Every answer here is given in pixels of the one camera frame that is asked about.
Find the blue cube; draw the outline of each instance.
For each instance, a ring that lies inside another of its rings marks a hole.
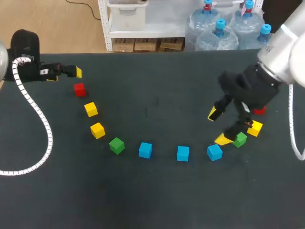
[[[188,161],[189,160],[189,147],[178,146],[177,161]]]
[[[223,151],[221,150],[219,145],[212,145],[208,147],[207,154],[211,161],[215,161],[222,158]]]
[[[142,142],[139,149],[139,156],[149,159],[153,150],[152,144]]]

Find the green cube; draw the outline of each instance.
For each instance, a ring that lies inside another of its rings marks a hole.
[[[234,146],[236,146],[237,148],[241,147],[243,144],[246,143],[247,140],[247,135],[245,135],[243,132],[240,132],[235,141],[232,143]]]
[[[110,149],[116,154],[120,154],[125,149],[124,142],[117,137],[109,143]]]

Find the plastic water jug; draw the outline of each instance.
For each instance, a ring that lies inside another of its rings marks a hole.
[[[255,35],[251,38],[248,38],[247,40],[240,43],[238,49],[263,48],[270,39],[270,31],[271,31],[271,25],[269,24],[262,25],[260,34],[258,36]]]
[[[239,43],[255,36],[260,32],[264,20],[261,15],[253,13],[254,3],[251,0],[245,2],[245,13],[237,11],[234,15],[231,28],[238,37]]]
[[[194,51],[197,37],[211,25],[215,25],[220,14],[212,9],[212,0],[204,0],[205,6],[189,16],[185,26],[185,50]]]
[[[236,50],[238,38],[234,31],[225,26],[224,19],[218,19],[216,26],[209,31],[202,32],[198,38],[195,50]]]

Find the yellow block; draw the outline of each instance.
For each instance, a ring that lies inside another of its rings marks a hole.
[[[253,120],[252,128],[248,128],[247,133],[257,137],[262,127],[263,127],[262,123]]]
[[[215,143],[220,145],[220,146],[224,146],[224,145],[232,143],[232,142],[233,141],[226,138],[223,133],[221,135],[219,135],[219,137],[215,140]]]
[[[96,139],[99,139],[100,137],[103,137],[105,135],[104,127],[100,123],[96,123],[92,126],[90,126],[91,133]]]
[[[76,66],[76,78],[81,78],[81,69]]]
[[[210,117],[215,111],[216,111],[215,106],[213,106],[211,112],[209,113],[208,120],[214,122],[214,120],[210,119],[209,117]]]
[[[85,109],[86,109],[88,117],[97,115],[97,109],[96,109],[94,102],[86,104]]]

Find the white shelf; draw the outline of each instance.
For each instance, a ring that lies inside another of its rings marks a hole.
[[[185,4],[192,0],[182,0]],[[255,7],[261,8],[264,0],[255,0]],[[108,51],[112,50],[111,38],[159,38],[159,37],[184,37],[186,18],[180,18],[179,11],[184,11],[184,7],[175,10],[169,0],[149,0],[146,7],[146,24],[142,31],[119,31],[112,25],[112,16],[107,18],[107,0],[98,0],[102,28],[105,43]]]
[[[146,24],[141,31],[119,31],[111,25],[111,38],[159,38],[184,37],[185,19],[174,13],[166,0],[150,0],[146,7]]]

